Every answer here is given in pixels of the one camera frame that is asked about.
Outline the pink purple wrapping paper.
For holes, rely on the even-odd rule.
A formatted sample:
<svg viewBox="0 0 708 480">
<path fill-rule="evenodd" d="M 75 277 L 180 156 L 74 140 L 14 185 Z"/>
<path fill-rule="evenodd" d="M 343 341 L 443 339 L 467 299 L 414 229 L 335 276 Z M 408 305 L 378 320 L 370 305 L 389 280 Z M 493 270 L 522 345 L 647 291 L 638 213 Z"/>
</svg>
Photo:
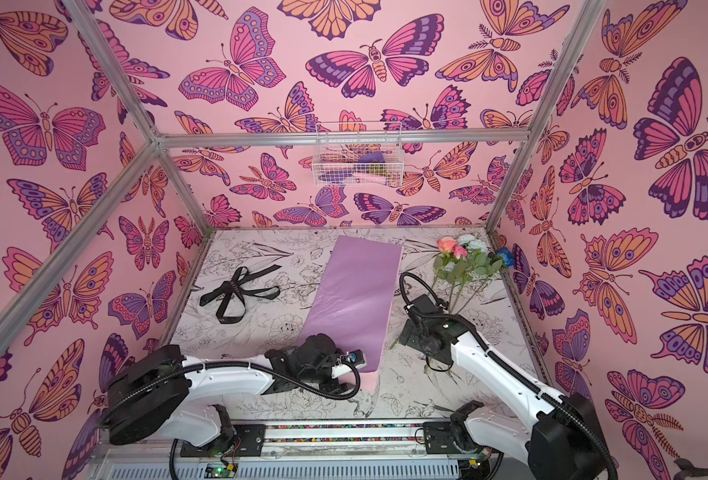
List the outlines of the pink purple wrapping paper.
<svg viewBox="0 0 708 480">
<path fill-rule="evenodd" d="M 299 337 L 325 334 L 343 351 L 362 351 L 362 389 L 369 393 L 379 384 L 401 260 L 398 244 L 340 236 Z"/>
</svg>

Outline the black ribbon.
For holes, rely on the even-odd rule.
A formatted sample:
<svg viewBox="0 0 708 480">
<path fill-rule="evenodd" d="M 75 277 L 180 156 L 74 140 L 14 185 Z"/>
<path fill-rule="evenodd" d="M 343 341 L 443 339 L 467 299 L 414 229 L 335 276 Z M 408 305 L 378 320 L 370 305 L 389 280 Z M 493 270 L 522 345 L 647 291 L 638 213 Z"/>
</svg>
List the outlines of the black ribbon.
<svg viewBox="0 0 708 480">
<path fill-rule="evenodd" d="M 247 289 L 246 284 L 274 273 L 281 269 L 280 265 L 271 265 L 259 271 L 251 272 L 248 267 L 239 267 L 230 279 L 223 281 L 217 288 L 203 294 L 199 299 L 199 305 L 205 307 L 215 301 L 219 301 L 215 312 L 216 319 L 224 325 L 232 325 L 241 322 L 247 313 L 247 298 L 257 298 L 261 300 L 275 300 L 281 294 L 280 286 L 270 286 L 257 289 Z M 230 304 L 236 300 L 241 306 L 241 311 L 235 315 L 228 315 Z"/>
</svg>

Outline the blue fake flower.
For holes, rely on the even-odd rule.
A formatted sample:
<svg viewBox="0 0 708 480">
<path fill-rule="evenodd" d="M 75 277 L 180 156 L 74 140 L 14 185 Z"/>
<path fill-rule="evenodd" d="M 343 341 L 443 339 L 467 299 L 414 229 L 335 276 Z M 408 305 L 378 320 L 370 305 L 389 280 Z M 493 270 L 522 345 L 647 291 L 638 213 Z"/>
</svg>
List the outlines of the blue fake flower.
<svg viewBox="0 0 708 480">
<path fill-rule="evenodd" d="M 489 251 L 485 254 L 483 267 L 485 270 L 483 287 L 489 287 L 493 282 L 501 277 L 501 274 L 514 265 L 514 256 L 511 251 L 504 247 L 497 251 Z"/>
</svg>

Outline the pink fake rose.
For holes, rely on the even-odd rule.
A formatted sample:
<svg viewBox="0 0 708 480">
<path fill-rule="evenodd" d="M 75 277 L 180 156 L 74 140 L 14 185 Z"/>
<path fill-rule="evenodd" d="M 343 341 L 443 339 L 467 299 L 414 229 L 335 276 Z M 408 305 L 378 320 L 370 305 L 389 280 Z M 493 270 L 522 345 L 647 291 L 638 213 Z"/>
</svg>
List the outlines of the pink fake rose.
<svg viewBox="0 0 708 480">
<path fill-rule="evenodd" d="M 435 277 L 431 286 L 412 272 L 402 272 L 399 277 L 399 291 L 403 301 L 406 303 L 406 308 L 410 309 L 410 306 L 414 304 L 407 297 L 405 286 L 406 279 L 413 278 L 427 290 L 428 295 L 434 299 L 435 305 L 449 313 L 451 310 L 449 303 L 441 299 L 434 292 L 433 287 L 438 279 L 442 279 L 451 286 L 450 295 L 453 295 L 455 287 L 458 287 L 456 299 L 460 298 L 463 288 L 471 279 L 470 270 L 472 266 L 468 255 L 469 249 L 475 250 L 476 241 L 477 238 L 474 235 L 461 235 L 457 239 L 446 236 L 438 240 L 439 254 L 434 261 Z"/>
</svg>

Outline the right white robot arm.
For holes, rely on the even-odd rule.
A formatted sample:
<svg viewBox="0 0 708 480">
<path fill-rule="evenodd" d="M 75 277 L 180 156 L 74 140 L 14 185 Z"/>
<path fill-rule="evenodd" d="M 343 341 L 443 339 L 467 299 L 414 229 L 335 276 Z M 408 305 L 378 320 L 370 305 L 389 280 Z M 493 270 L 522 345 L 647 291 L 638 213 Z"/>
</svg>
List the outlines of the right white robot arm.
<svg viewBox="0 0 708 480">
<path fill-rule="evenodd" d="M 408 320 L 401 343 L 426 358 L 473 374 L 514 413 L 494 420 L 470 406 L 461 414 L 462 438 L 527 465 L 536 479 L 618 477 L 595 407 L 564 394 L 500 353 L 466 318 L 424 294 L 405 301 Z"/>
</svg>

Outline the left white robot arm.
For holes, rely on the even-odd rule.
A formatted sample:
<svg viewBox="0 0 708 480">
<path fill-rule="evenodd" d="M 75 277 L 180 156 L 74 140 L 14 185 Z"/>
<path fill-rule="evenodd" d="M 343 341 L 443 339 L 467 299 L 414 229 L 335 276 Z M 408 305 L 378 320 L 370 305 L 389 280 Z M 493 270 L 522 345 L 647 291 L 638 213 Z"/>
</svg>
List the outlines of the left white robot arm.
<svg viewBox="0 0 708 480">
<path fill-rule="evenodd" d="M 200 359 L 167 345 L 111 379 L 99 426 L 115 446 L 153 438 L 225 451 L 238 433 L 224 396 L 300 389 L 348 400 L 360 391 L 366 365 L 363 351 L 346 352 L 325 334 L 247 359 Z"/>
</svg>

